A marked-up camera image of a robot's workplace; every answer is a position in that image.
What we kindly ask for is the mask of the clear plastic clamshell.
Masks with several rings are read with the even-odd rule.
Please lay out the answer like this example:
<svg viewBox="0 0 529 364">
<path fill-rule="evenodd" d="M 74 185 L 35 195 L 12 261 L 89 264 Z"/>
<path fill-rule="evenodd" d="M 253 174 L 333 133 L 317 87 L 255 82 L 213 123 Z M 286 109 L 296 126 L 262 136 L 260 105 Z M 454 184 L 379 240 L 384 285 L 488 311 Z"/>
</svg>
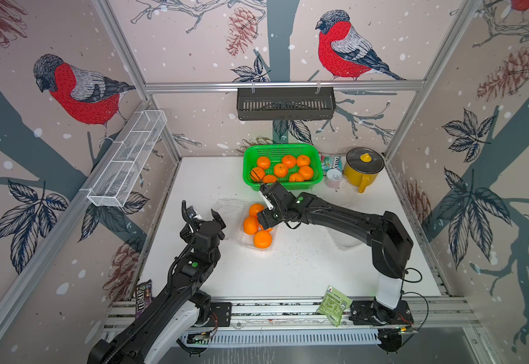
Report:
<svg viewBox="0 0 529 364">
<path fill-rule="evenodd" d="M 249 207 L 255 203 L 265 206 L 263 202 L 251 200 L 221 199 L 214 204 L 212 209 L 221 215 L 227 226 L 224 229 L 225 241 L 231 241 L 241 247 L 253 250 L 271 250 L 275 245 L 276 228 L 267 230 L 273 238 L 272 244 L 267 249 L 256 248 L 253 243 L 254 235 L 247 235 L 243 231 L 243 222 L 249 216 Z"/>
<path fill-rule="evenodd" d="M 331 197 L 328 198 L 329 203 L 336 206 L 343 207 L 345 209 L 352 209 L 353 211 L 359 210 L 358 199 L 351 196 Z M 349 234 L 345 234 L 341 231 L 335 230 L 328 227 L 328 234 L 334 241 L 335 245 L 341 250 L 351 250 L 354 247 L 365 245 L 366 243 L 358 238 L 355 238 Z"/>
</svg>

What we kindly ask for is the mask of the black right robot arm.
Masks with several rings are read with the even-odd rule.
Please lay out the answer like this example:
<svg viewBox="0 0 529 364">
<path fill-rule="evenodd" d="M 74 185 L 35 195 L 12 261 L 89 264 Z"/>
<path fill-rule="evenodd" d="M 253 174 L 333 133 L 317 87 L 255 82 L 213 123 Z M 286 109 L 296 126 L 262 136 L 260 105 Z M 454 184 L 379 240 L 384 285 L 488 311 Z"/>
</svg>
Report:
<svg viewBox="0 0 529 364">
<path fill-rule="evenodd" d="M 377 272 L 377 292 L 371 300 L 352 303 L 338 300 L 339 312 L 350 309 L 349 320 L 356 325 L 414 324 L 409 305 L 403 299 L 403 286 L 408 282 L 407 263 L 414 243 L 396 214 L 357 212 L 305 192 L 296 196 L 278 182 L 261 184 L 259 194 L 266 204 L 257 214 L 264 228 L 284 225 L 297 230 L 315 226 L 325 230 L 324 238 L 329 231 L 337 232 L 368 247 L 370 256 L 363 262 L 370 262 Z"/>
</svg>

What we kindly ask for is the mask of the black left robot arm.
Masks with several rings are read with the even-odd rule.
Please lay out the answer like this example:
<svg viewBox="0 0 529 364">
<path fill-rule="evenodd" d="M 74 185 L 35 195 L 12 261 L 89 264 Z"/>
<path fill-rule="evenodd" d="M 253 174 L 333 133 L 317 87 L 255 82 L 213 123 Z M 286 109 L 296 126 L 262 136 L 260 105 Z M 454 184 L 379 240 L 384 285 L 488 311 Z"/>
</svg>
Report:
<svg viewBox="0 0 529 364">
<path fill-rule="evenodd" d="M 220 242 L 226 224 L 211 210 L 212 219 L 199 218 L 182 201 L 186 243 L 167 273 L 167 284 L 141 316 L 108 342 L 91 349 L 88 363 L 158 363 L 188 329 L 205 324 L 211 314 L 211 296 L 201 291 L 221 257 Z"/>
</svg>

